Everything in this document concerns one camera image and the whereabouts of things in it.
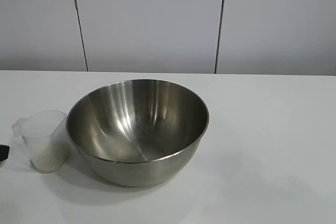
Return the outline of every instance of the stainless steel bowl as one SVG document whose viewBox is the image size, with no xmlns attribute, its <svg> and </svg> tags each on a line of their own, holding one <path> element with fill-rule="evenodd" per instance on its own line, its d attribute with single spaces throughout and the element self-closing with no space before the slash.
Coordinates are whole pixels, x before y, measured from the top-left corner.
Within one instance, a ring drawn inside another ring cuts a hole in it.
<svg viewBox="0 0 336 224">
<path fill-rule="evenodd" d="M 73 106 L 70 139 L 91 168 L 124 186 L 151 186 L 180 171 L 206 131 L 209 113 L 191 90 L 130 80 L 97 89 Z"/>
</svg>

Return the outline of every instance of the white table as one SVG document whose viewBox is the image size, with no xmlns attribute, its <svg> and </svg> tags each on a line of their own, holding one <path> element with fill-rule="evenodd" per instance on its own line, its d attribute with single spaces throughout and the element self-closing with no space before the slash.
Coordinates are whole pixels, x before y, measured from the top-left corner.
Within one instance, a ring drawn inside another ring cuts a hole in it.
<svg viewBox="0 0 336 224">
<path fill-rule="evenodd" d="M 163 79 L 199 94 L 210 123 L 190 163 L 152 188 L 98 179 L 76 152 L 34 171 L 11 125 L 68 112 L 89 91 Z M 0 71 L 0 223 L 336 223 L 336 77 Z"/>
</svg>

